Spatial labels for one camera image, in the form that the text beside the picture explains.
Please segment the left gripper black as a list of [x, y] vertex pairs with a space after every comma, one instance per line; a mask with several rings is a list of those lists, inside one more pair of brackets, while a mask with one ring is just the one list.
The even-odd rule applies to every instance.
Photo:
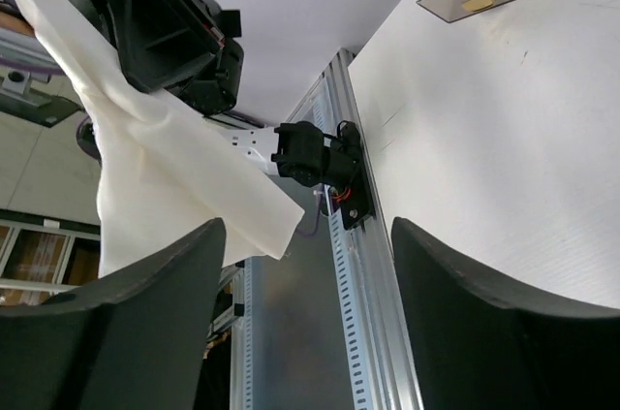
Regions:
[[198, 112], [237, 101], [244, 51], [238, 10], [215, 0], [69, 0], [117, 50], [142, 93], [167, 90]]

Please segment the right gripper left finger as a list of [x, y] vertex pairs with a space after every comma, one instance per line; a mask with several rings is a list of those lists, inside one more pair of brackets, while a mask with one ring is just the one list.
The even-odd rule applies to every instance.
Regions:
[[216, 218], [40, 305], [2, 308], [2, 408], [192, 408], [225, 245]]

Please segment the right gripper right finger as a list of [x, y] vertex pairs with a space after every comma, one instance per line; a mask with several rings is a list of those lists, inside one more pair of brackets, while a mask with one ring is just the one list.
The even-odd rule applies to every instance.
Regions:
[[391, 242], [427, 409], [615, 409], [619, 312], [518, 281], [404, 218]]

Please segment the white paper napkin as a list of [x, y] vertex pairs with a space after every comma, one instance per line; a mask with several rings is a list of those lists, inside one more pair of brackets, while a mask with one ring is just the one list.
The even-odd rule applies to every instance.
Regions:
[[68, 0], [16, 0], [94, 123], [99, 273], [107, 276], [220, 217], [224, 264], [280, 259], [303, 209], [219, 131], [167, 91], [125, 80], [115, 48]]

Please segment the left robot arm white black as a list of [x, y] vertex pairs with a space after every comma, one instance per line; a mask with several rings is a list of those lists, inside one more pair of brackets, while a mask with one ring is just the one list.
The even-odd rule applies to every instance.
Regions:
[[[126, 81], [142, 93], [162, 89], [202, 116], [231, 110], [244, 51], [238, 10], [215, 0], [69, 0], [116, 49]], [[360, 176], [360, 138], [353, 124], [336, 136], [307, 121], [274, 130], [268, 163], [312, 187], [348, 190]]]

